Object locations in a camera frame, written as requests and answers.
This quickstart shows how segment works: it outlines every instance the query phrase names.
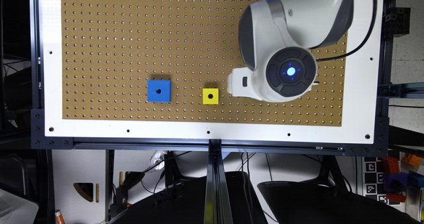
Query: yellow block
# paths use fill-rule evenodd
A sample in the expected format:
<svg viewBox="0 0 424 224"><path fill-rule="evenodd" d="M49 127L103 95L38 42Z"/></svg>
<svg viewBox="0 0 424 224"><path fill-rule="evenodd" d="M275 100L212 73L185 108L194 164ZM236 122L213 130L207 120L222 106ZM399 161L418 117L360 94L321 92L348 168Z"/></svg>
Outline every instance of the yellow block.
<svg viewBox="0 0 424 224"><path fill-rule="evenodd" d="M218 105L219 104L219 89L218 88L203 88L203 104Z"/></svg>

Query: cable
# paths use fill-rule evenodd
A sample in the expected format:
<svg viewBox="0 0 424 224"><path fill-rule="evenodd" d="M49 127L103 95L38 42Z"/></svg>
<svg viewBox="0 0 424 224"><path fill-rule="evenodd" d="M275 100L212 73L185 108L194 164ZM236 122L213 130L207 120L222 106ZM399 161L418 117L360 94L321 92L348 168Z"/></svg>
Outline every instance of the cable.
<svg viewBox="0 0 424 224"><path fill-rule="evenodd" d="M250 182L249 153L246 153L246 155L247 155L247 176ZM250 200L250 210L253 210L252 192L250 190L250 185L248 188L248 192L249 192L249 200Z"/></svg>
<svg viewBox="0 0 424 224"><path fill-rule="evenodd" d="M242 162L242 165L247 163L247 159L243 160L244 162Z"/></svg>
<svg viewBox="0 0 424 224"><path fill-rule="evenodd" d="M265 157L266 157L266 162L268 163L268 171L270 171L270 177L271 177L271 182L272 182L272 174L271 174L270 161L268 160L268 154L267 153L265 153Z"/></svg>
<svg viewBox="0 0 424 224"><path fill-rule="evenodd" d="M316 158L312 158L312 157L310 157L310 156L308 156L308 155L305 155L305 154L302 154L302 155L303 155L304 157L310 158L310 159L312 159L312 160L315 160L315 161L317 161L317 162L321 163L321 165L324 165L324 166L326 166L327 168L331 169L331 171L332 171L332 172L335 172L336 174L338 174L338 175L342 176L342 178L346 181L347 185L349 186L349 190L350 190L350 192L352 192L352 186L350 185L349 180L347 180L347 178L346 178L343 174L341 174L340 172L336 171L334 168L331 168L330 166L328 166L328 165L326 165L326 164L322 163L321 161L319 161L319 160L318 160L318 159L316 159Z"/></svg>
<svg viewBox="0 0 424 224"><path fill-rule="evenodd" d="M318 161L320 162L320 163L323 163L322 161L321 161L321 159L319 158L319 155L317 154L317 158L318 158ZM334 181L334 178L331 176L331 175L329 175L329 177L330 177L330 179L336 184L336 181Z"/></svg>
<svg viewBox="0 0 424 224"><path fill-rule="evenodd" d="M159 203L159 201L158 201L158 197L156 197L156 188L158 187L159 182L162 180L162 178L163 178L164 176L165 176L165 171L163 171L163 172L160 174L159 180L158 180L158 182L156 183L156 185L154 186L154 189L153 189L153 196L154 196L154 199L156 200L156 204L158 204L158 203Z"/></svg>
<svg viewBox="0 0 424 224"><path fill-rule="evenodd" d="M159 182L162 180L162 175L159 177L159 180L158 180L158 182L156 183L156 185L154 186L154 189L153 189L153 195L156 193L156 188L158 187L158 184L159 184Z"/></svg>
<svg viewBox="0 0 424 224"><path fill-rule="evenodd" d="M241 153L241 162L243 163L243 154ZM241 170L242 170L242 176L243 176L243 192L244 192L244 199L246 200L246 204L247 204L247 211L249 213L249 217L250 217L250 224L253 224L253 218L252 218L252 211L250 210L250 205L249 205L249 201L247 200L247 193L246 193L246 177L244 176L244 169L243 169L243 165L241 166Z"/></svg>
<svg viewBox="0 0 424 224"><path fill-rule="evenodd" d="M358 50L360 50L365 44L366 42L368 42L368 39L371 36L372 30L374 29L374 25L376 23L376 17L377 17L377 0L372 0L372 19L371 19L371 23L370 23L370 28L368 29L368 32L366 33L366 36L364 38L364 40L361 42L361 44L359 44L359 46L357 48L355 48L354 50L340 55L340 56L335 56L332 58L322 58L322 59L317 59L317 62L324 62L324 61L330 61L330 60L336 60L336 59L340 59L340 58L346 58L347 56L350 56L352 54L354 54L355 52L358 52Z"/></svg>
<svg viewBox="0 0 424 224"><path fill-rule="evenodd" d="M358 194L358 157L355 157L355 189Z"/></svg>
<svg viewBox="0 0 424 224"><path fill-rule="evenodd" d="M185 155L185 154L188 154L188 153L190 153L191 151L187 151L187 152L184 152L184 153L181 153L181 154L179 154L179 155L175 155L175 156L173 156L173 157L171 157L171 158L167 158L166 160L170 160L170 159L173 159L173 158L177 158L177 157L180 157L180 156L182 156L182 155ZM162 160L162 161L160 161L159 163L157 163L157 164L155 164L155 165L153 165L153 166L151 166L151 167L149 167L149 168L147 168L145 171L143 171L144 173L146 173L146 172L149 172L149 171L151 171L152 169L154 169L157 165L159 165L159 164L161 164L163 161L165 161L165 160Z"/></svg>
<svg viewBox="0 0 424 224"><path fill-rule="evenodd" d="M143 180L140 180L140 183L141 183L141 185L144 187L144 189L145 189L146 191L150 192L151 194L154 194L154 192L152 192L152 191L148 190L148 189L146 188L146 186L144 186L144 184L143 184Z"/></svg>
<svg viewBox="0 0 424 224"><path fill-rule="evenodd" d="M274 218L271 217L270 214L268 214L266 211L264 211L265 215L267 215L268 217L270 217L271 220L275 221L276 223L278 223L277 220L275 220Z"/></svg>
<svg viewBox="0 0 424 224"><path fill-rule="evenodd" d="M401 108L424 108L424 107L414 107L410 105L389 105L389 107L401 107Z"/></svg>

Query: orange object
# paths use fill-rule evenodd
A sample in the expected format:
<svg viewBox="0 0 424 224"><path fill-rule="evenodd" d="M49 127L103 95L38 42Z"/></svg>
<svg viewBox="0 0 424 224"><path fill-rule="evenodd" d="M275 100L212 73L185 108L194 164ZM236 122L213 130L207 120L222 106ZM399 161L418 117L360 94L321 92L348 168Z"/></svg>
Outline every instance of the orange object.
<svg viewBox="0 0 424 224"><path fill-rule="evenodd" d="M391 194L391 193L387 193L386 194L386 198L389 199L390 201L397 201L397 202L405 202L406 197L403 196L402 194Z"/></svg>
<svg viewBox="0 0 424 224"><path fill-rule="evenodd" d="M419 163L421 162L421 158L416 157L415 155L412 155L412 154L408 154L408 156L402 157L401 161L405 162L407 164L410 164L410 165L417 168L417 167L419 167Z"/></svg>
<svg viewBox="0 0 424 224"><path fill-rule="evenodd" d="M382 158L383 170L389 174L396 174L400 172L399 162L397 158L394 157L384 157Z"/></svg>
<svg viewBox="0 0 424 224"><path fill-rule="evenodd" d="M59 224L65 224L64 218L62 217L62 213L60 212L60 210L56 210L54 215L56 216L56 220L58 220Z"/></svg>

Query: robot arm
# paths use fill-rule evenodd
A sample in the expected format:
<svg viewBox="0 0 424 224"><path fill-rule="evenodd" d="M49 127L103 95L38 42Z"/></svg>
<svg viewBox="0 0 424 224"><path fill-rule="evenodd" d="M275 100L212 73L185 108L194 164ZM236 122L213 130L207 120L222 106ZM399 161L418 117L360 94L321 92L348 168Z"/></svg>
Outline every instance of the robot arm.
<svg viewBox="0 0 424 224"><path fill-rule="evenodd" d="M246 8L238 28L246 64L228 77L228 92L269 102L311 90L317 64L307 48L336 43L349 29L353 0L267 0Z"/></svg>

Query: brown pegboard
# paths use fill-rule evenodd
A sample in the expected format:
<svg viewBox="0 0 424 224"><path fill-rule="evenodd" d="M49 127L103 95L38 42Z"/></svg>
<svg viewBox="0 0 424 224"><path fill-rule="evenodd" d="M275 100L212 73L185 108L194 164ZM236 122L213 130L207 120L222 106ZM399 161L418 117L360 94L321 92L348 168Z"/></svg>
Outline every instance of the brown pegboard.
<svg viewBox="0 0 424 224"><path fill-rule="evenodd" d="M244 66L243 10L261 0L62 0L63 118L341 126L344 60L319 64L319 85L287 103L227 93ZM344 36L315 57L341 55ZM147 103L147 80L171 80L171 103ZM219 88L219 105L202 88Z"/></svg>

